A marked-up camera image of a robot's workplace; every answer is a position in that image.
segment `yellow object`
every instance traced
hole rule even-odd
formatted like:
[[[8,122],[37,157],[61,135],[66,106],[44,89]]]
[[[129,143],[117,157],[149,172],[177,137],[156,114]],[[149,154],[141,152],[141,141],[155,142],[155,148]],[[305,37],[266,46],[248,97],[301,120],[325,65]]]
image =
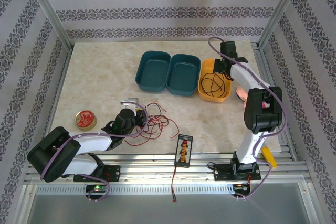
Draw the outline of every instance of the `yellow object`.
[[[214,70],[214,64],[215,64],[215,59],[206,59],[202,62],[202,67],[201,67],[201,74],[200,78],[198,80],[198,95],[202,100],[209,101],[209,102],[224,102],[226,98],[229,97],[231,93],[231,81],[226,79],[224,75],[222,74],[215,74],[216,76],[214,77],[213,75],[209,75],[209,79],[203,80],[203,88],[202,88],[202,78],[207,74],[207,73],[213,73]],[[218,83],[223,83],[224,80],[224,87],[225,87],[225,92],[223,94],[223,89],[219,89],[218,86],[213,85],[213,95],[207,95],[204,91],[207,93],[210,92],[211,90],[211,85],[213,81],[210,79],[214,78],[214,80]]]
[[[265,148],[262,148],[261,149],[262,151],[262,154],[264,155],[264,158],[266,159],[267,162],[269,162],[273,168],[277,167],[278,164],[277,162],[275,161],[271,151],[269,150],[268,147],[265,147]]]

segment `red and black label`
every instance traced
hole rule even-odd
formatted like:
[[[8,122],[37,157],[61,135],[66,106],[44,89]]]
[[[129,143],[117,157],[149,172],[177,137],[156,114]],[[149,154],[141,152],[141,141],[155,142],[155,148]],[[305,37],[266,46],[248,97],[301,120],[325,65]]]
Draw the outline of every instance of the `red and black label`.
[[[187,135],[178,135],[175,165],[178,167],[190,166],[191,147],[193,144],[193,137]]]

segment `yellow block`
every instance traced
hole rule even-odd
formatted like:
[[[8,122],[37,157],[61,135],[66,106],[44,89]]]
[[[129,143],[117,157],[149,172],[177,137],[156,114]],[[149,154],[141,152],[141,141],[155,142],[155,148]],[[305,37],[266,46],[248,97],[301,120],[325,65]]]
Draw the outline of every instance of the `yellow block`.
[[[277,167],[278,164],[277,162],[275,161],[271,151],[269,150],[268,147],[265,147],[265,148],[262,148],[261,149],[262,151],[262,154],[264,155],[264,158],[266,159],[267,162],[269,162],[273,168]]]

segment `black wire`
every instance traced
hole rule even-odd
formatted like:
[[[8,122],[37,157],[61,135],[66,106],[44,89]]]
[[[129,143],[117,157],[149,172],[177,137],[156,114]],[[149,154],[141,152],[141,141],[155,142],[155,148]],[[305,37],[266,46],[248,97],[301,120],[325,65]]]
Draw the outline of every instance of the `black wire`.
[[[177,166],[175,165],[174,173],[173,173],[173,177],[172,177],[172,184],[171,184],[172,195],[173,195],[173,202],[176,202],[176,194],[175,194],[175,190],[174,190],[174,187],[173,187],[174,177],[175,177],[175,174],[176,174],[176,168],[177,168]]]
[[[213,75],[213,78],[212,79],[210,79],[210,78],[206,78],[206,76],[208,75],[208,74],[212,74]],[[219,85],[216,81],[215,81],[215,77],[219,77],[219,79],[222,81],[222,84],[221,85]],[[203,90],[203,92],[206,94],[206,95],[208,95],[208,96],[210,96],[209,95],[209,93],[211,94],[211,96],[213,96],[214,97],[214,92],[217,92],[217,91],[219,91],[219,90],[222,90],[222,87],[223,87],[223,93],[221,94],[221,95],[219,95],[219,96],[217,96],[217,97],[222,97],[223,95],[225,96],[226,95],[226,90],[225,90],[225,80],[224,80],[224,76],[223,76],[223,79],[221,78],[221,76],[223,76],[223,75],[219,75],[219,74],[216,74],[216,73],[206,73],[205,75],[203,75],[203,77],[202,77],[202,79],[201,79],[201,87],[202,87],[202,90]],[[206,91],[205,89],[204,89],[204,86],[203,86],[203,81],[205,81],[205,80],[210,80],[210,81],[212,81],[212,83],[211,83],[211,87],[210,87],[210,91]],[[212,90],[212,87],[213,87],[213,85],[214,84],[216,84],[217,86],[218,86],[218,89],[216,89],[216,90]]]
[[[161,111],[160,106],[159,106],[157,103],[155,103],[155,102],[153,102],[152,104],[156,105],[156,106],[159,108],[159,110],[160,110],[160,115],[158,115],[158,116],[162,116],[162,111]]]
[[[217,166],[216,163],[214,162],[209,162],[207,164],[207,167],[210,169],[210,170],[219,170],[221,173],[224,173],[224,174],[232,174],[232,173],[228,173],[227,171],[225,171],[225,169],[222,169],[220,166]]]

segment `teal plastic container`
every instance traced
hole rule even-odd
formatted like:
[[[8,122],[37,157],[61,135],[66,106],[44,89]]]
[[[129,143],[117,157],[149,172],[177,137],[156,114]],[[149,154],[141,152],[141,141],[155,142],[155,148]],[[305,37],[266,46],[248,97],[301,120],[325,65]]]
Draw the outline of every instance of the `teal plastic container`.
[[[144,91],[161,92],[167,83],[171,56],[167,52],[147,51],[140,60],[135,81]]]
[[[169,64],[167,88],[172,94],[191,96],[197,89],[201,61],[196,56],[177,54]]]

